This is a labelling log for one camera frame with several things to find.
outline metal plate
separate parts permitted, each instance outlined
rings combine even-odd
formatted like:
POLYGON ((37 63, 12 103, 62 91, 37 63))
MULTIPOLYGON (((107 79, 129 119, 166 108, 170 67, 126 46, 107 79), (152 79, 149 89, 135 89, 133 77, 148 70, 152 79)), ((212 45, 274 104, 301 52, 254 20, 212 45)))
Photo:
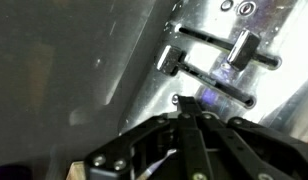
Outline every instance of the metal plate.
POLYGON ((221 10, 222 2, 184 0, 175 4, 157 54, 166 45, 181 48, 187 53, 187 64, 253 95, 256 105, 247 109, 182 72, 168 77, 153 67, 122 132, 150 116, 175 111, 172 96, 180 94, 195 96, 205 110, 217 113, 225 121, 241 116, 308 140, 308 118, 303 118, 304 114, 308 117, 308 98, 300 98, 308 97, 308 0, 255 0, 256 9, 248 16, 239 14, 241 3, 246 1, 234 1, 226 12, 221 10), (227 51, 180 33, 180 26, 233 44, 246 28, 261 38, 257 51, 280 57, 282 64, 273 69, 251 61, 244 71, 236 72, 224 64, 227 51))

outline screw head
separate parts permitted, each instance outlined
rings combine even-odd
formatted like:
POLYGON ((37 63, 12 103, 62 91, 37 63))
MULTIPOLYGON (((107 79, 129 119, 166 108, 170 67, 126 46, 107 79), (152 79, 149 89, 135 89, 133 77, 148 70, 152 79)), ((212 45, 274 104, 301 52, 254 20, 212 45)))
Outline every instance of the screw head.
POLYGON ((187 114, 187 113, 182 114, 182 116, 183 116, 184 118, 186 118, 186 119, 188 119, 188 118, 191 117, 191 116, 190 116, 189 114, 187 114))
POLYGON ((207 178, 203 173, 195 173, 193 175, 193 180, 207 180, 207 178))
POLYGON ((270 175, 268 175, 268 174, 266 174, 266 173, 260 173, 260 174, 258 174, 258 179, 259 179, 259 180, 274 180, 274 179, 272 178, 272 176, 270 176, 270 175))
POLYGON ((234 123, 235 123, 235 124, 242 124, 243 122, 242 122, 242 120, 240 120, 240 119, 235 119, 235 120, 234 120, 234 123))
POLYGON ((204 114, 204 117, 205 117, 206 119, 211 119, 211 118, 212 118, 212 116, 211 116, 210 114, 204 114))
POLYGON ((226 0, 222 3, 221 10, 222 11, 228 11, 232 8, 232 6, 233 6, 233 1, 232 0, 226 0))
POLYGON ((120 159, 114 163, 114 169, 116 171, 120 171, 126 167, 126 161, 124 159, 120 159))
POLYGON ((254 2, 243 2, 238 7, 238 12, 240 15, 248 16, 252 14, 256 9, 256 4, 254 2))
POLYGON ((93 164, 94 166, 101 166, 102 164, 104 164, 106 162, 106 158, 103 154, 97 156, 96 158, 94 158, 93 160, 93 164))
POLYGON ((222 67, 222 69, 225 69, 225 70, 231 69, 231 66, 230 66, 228 63, 223 63, 223 64, 221 65, 221 67, 222 67))
POLYGON ((159 120, 157 120, 157 122, 160 123, 160 124, 163 124, 163 123, 165 123, 165 120, 164 119, 159 119, 159 120))
POLYGON ((173 97, 172 97, 172 103, 174 105, 176 105, 178 103, 178 95, 177 94, 174 94, 173 97))

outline hole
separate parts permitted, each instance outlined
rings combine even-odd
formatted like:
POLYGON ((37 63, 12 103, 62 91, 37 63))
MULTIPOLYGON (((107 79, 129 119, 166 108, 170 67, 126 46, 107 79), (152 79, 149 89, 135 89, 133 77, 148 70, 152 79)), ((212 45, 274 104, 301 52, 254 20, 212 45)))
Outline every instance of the hole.
POLYGON ((256 9, 256 4, 254 2, 243 2, 238 7, 238 13, 242 16, 249 16, 254 13, 256 9))
POLYGON ((254 56, 254 59, 257 62, 267 65, 268 69, 270 70, 276 70, 282 64, 282 60, 280 57, 271 57, 271 56, 256 54, 254 56))
POLYGON ((222 3, 221 10, 222 11, 228 11, 232 8, 232 6, 233 6, 233 1, 232 0, 226 0, 222 3))
POLYGON ((195 32, 195 31, 192 31, 190 29, 186 29, 184 27, 181 27, 179 29, 179 32, 181 33, 184 33, 184 34, 187 34, 187 35, 190 35, 190 36, 193 36, 195 38, 198 38, 198 39, 201 39, 203 41, 205 41, 206 39, 208 39, 208 37, 204 34, 201 34, 201 33, 198 33, 198 32, 195 32))
POLYGON ((245 106, 246 106, 247 108, 252 108, 252 107, 254 107, 254 105, 255 105, 255 98, 251 97, 250 99, 246 100, 246 101, 244 102, 244 104, 245 104, 245 106))

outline mounting hole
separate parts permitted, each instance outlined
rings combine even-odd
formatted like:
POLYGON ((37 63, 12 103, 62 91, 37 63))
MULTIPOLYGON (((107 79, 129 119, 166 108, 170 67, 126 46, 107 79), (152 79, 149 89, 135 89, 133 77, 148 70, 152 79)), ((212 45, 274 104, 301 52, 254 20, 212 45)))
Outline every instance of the mounting hole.
POLYGON ((246 108, 252 108, 256 104, 256 99, 254 97, 249 98, 244 102, 246 108))
POLYGON ((275 57, 274 59, 276 60, 277 64, 276 64, 275 66, 273 66, 272 69, 273 69, 273 70, 276 70, 276 69, 278 69, 278 68, 281 67, 281 65, 282 65, 282 59, 281 59, 280 57, 275 57))
POLYGON ((256 4, 252 1, 249 2, 243 2, 239 7, 238 7, 238 14, 242 16, 249 16, 253 14, 256 10, 256 4))
POLYGON ((232 0, 226 0, 222 3, 221 10, 222 11, 228 11, 232 8, 232 6, 233 6, 233 1, 232 0))

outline black metal bracket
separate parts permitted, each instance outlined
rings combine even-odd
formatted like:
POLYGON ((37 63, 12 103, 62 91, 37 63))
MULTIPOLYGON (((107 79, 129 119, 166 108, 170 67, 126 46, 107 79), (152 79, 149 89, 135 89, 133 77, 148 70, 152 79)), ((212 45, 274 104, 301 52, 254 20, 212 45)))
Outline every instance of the black metal bracket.
POLYGON ((147 178, 308 179, 308 144, 242 118, 226 126, 193 97, 178 105, 177 117, 153 117, 89 154, 87 179, 135 179, 162 159, 147 178), (177 153, 166 158, 170 149, 177 153))

